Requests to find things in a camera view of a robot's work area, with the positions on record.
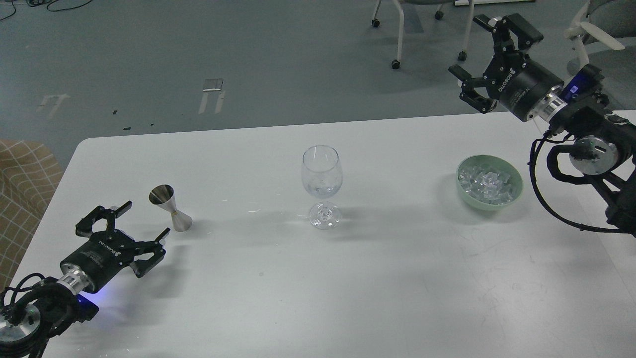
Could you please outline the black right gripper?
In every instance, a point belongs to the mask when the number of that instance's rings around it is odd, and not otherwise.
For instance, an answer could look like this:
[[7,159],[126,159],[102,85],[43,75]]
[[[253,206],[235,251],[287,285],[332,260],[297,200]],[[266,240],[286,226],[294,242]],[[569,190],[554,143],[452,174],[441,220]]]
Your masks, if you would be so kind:
[[[473,77],[459,64],[448,68],[459,80],[460,99],[483,114],[493,111],[497,100],[516,118],[531,120],[531,110],[539,101],[564,86],[562,79],[529,57],[528,51],[544,35],[518,13],[494,18],[477,14],[473,22],[490,32],[493,56],[484,71],[486,79]],[[478,88],[486,88],[488,97],[479,94]]]

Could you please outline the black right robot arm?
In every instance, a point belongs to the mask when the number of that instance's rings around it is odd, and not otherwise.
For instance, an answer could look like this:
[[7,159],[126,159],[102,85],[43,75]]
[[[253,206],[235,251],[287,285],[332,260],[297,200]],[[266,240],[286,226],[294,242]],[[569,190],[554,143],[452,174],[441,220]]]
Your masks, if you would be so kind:
[[[450,66],[448,70],[461,84],[461,100],[481,113],[501,104],[523,122],[540,118],[548,124],[543,137],[532,143],[528,165],[534,193],[552,216],[582,231],[634,235],[635,175],[623,179],[614,170],[635,159],[635,127],[607,109],[601,70],[586,64],[565,84],[527,54],[543,34],[520,14],[496,18],[479,14],[473,21],[490,32],[493,56],[480,77],[473,77],[457,64]],[[548,171],[558,181],[593,186],[607,204],[610,227],[586,226],[563,218],[542,197],[536,182],[539,152],[561,132],[574,142],[554,142],[547,155]]]

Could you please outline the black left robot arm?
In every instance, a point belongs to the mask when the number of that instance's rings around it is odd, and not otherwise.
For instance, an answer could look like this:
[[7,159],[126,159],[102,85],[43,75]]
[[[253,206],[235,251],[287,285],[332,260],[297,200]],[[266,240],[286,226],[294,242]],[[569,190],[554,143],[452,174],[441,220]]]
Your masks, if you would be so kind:
[[9,304],[1,304],[1,356],[40,358],[50,338],[59,336],[72,324],[93,319],[98,306],[84,297],[102,290],[122,269],[129,267],[136,277],[145,276],[165,256],[164,229],[154,240],[136,242],[117,229],[117,218],[132,206],[97,206],[76,225],[76,234],[87,241],[61,261],[61,278],[33,273],[38,282],[25,287],[6,287]]

